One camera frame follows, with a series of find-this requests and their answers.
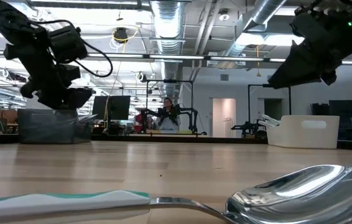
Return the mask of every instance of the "white container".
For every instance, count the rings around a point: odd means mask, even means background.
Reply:
[[[269,145],[304,149],[336,149],[339,116],[288,115],[267,128]]]

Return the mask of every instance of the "computer monitor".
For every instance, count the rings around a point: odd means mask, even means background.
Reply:
[[[93,103],[93,114],[97,114],[96,119],[107,119],[104,117],[107,99],[107,112],[108,116],[111,112],[111,120],[127,120],[129,118],[131,96],[96,96]]]
[[[352,100],[330,100],[330,115],[352,118]]]

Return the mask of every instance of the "spoon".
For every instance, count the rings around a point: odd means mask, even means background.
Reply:
[[[117,220],[155,208],[198,210],[229,224],[351,223],[352,167],[313,166],[236,192],[227,199],[225,212],[187,198],[150,198],[125,190],[0,198],[0,223]]]

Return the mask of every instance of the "ceiling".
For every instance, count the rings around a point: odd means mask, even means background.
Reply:
[[[155,37],[155,27],[153,25],[152,13],[149,11],[135,11],[135,10],[120,10],[120,9],[92,9],[92,8],[74,8],[67,7],[64,3],[64,7],[34,7],[33,1],[15,1],[13,6],[17,6],[21,9],[24,14],[30,16],[30,14],[36,13],[34,10],[38,10],[40,17],[46,21],[52,21],[56,19],[66,19],[74,23],[76,27],[81,28],[81,36],[89,44],[99,48],[103,52],[110,53],[135,53],[135,54],[158,54],[159,49],[157,42],[150,40]],[[195,42],[200,30],[200,14],[204,10],[207,1],[209,0],[193,0],[192,2],[185,5],[184,17],[183,17],[183,37],[184,43],[182,45],[181,54],[189,55],[193,53]],[[220,0],[220,8],[227,9],[229,19],[227,21],[221,21],[218,19],[216,14],[215,23],[210,30],[210,39],[204,47],[204,54],[212,54],[212,52],[219,52],[222,54],[227,50],[234,40],[234,27],[238,23],[238,19],[241,15],[249,12],[254,8],[255,0],[237,1],[237,0]],[[308,0],[293,1],[288,0],[284,5],[286,9],[289,6],[298,6],[300,3],[308,3]],[[278,20],[288,21],[291,20],[292,16],[285,15],[284,11],[276,14],[275,17]],[[287,22],[281,24],[282,26],[288,26]],[[47,29],[54,30],[61,28],[61,24],[54,24],[52,26],[46,26]],[[128,40],[126,45],[116,44],[112,39],[112,33],[117,27],[125,27],[129,37],[133,37]],[[270,26],[271,32],[277,32],[276,25]],[[4,50],[7,40],[0,35],[0,50]],[[286,58],[289,54],[288,46],[275,46],[275,45],[259,45],[257,48],[245,48],[243,54],[250,57],[276,57]],[[104,60],[83,60],[82,64],[88,68],[97,71],[99,73],[107,73],[109,71],[109,64]],[[189,77],[191,74],[191,63],[190,67],[183,63],[183,74],[184,78]],[[276,63],[262,63],[259,65],[261,68],[261,77],[257,76],[257,63],[247,62],[243,69],[232,69],[232,70],[219,70],[218,68],[202,68],[198,72],[196,82],[201,84],[217,82],[217,78],[211,78],[212,76],[217,77],[221,73],[230,74],[230,79],[234,80],[233,83],[264,83],[267,80],[267,76],[274,72],[274,69],[279,66]],[[134,99],[133,103],[140,106],[140,102],[145,103],[144,96],[146,94],[145,83],[141,83],[136,79],[136,75],[143,73],[148,79],[162,79],[163,71],[161,70],[162,64],[158,61],[113,61],[114,72],[108,78],[95,78],[89,73],[82,70],[82,78],[75,80],[74,85],[89,85],[97,86],[95,88],[98,95],[121,95],[122,90],[120,86],[125,87],[123,93],[126,95],[132,95],[133,99],[136,95],[139,99]],[[7,72],[14,72],[23,77],[28,77],[29,74],[18,60],[6,60],[0,57],[0,85],[5,84],[18,84],[23,83],[9,79],[6,75]],[[160,98],[165,95],[163,83],[150,83],[153,88],[159,88],[152,94],[152,98],[149,100],[155,100],[152,103],[151,108],[159,107]],[[23,97],[20,97],[18,88],[0,87],[2,96],[0,97],[0,105],[14,105],[14,103],[3,103],[6,102],[6,94],[17,96],[12,101],[19,102],[17,106],[23,107],[25,105]],[[91,108],[91,103],[86,104],[83,110],[88,111]]]

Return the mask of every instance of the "table surface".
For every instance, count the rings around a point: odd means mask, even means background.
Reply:
[[[224,210],[226,199],[235,191],[319,164],[352,166],[352,151],[106,141],[76,145],[1,144],[0,197],[121,189],[185,197]],[[74,223],[224,222],[193,210],[160,209],[125,220]]]

